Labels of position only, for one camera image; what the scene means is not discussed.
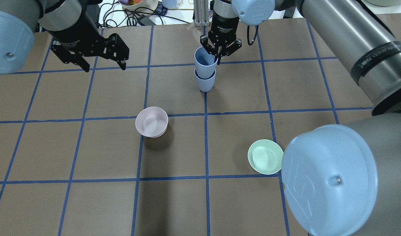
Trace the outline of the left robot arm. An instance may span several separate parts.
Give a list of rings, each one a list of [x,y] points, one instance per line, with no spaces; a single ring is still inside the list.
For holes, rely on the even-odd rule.
[[[53,38],[51,51],[65,64],[89,72],[85,57],[99,56],[126,69],[129,48],[113,33],[104,38],[87,14],[100,0],[0,0],[0,74],[18,72],[34,45],[34,31],[42,26]]]

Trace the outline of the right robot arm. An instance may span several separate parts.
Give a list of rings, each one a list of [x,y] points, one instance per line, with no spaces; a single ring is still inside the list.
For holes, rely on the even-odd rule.
[[[218,67],[205,95],[209,236],[310,236],[294,217],[282,181],[250,167],[249,146],[271,139],[285,149],[301,133],[370,117],[370,101],[304,19],[262,24],[259,42]]]

